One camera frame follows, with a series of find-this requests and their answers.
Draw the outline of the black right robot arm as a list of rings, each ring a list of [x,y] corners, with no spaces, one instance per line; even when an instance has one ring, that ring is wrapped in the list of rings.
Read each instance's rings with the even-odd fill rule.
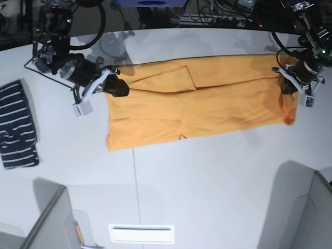
[[[73,46],[69,32],[78,7],[97,7],[101,23],[92,41]],[[129,86],[118,78],[120,70],[111,65],[105,66],[101,57],[91,62],[81,53],[81,50],[91,48],[99,41],[105,26],[106,13],[102,1],[45,1],[39,10],[30,62],[42,75],[59,74],[62,79],[73,83],[76,103],[82,102],[88,94],[97,92],[108,93],[114,97],[128,96]]]

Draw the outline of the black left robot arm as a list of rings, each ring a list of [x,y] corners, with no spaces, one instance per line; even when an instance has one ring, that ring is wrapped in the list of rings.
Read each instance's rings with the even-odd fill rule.
[[[288,68],[280,65],[274,72],[283,75],[284,94],[302,93],[313,96],[316,86],[323,84],[325,79],[320,73],[331,67],[331,9],[328,1],[281,1],[284,9],[289,10],[292,16],[292,25],[300,35],[298,43],[302,51],[290,51],[276,35],[272,37],[285,54],[297,59],[296,64]]]

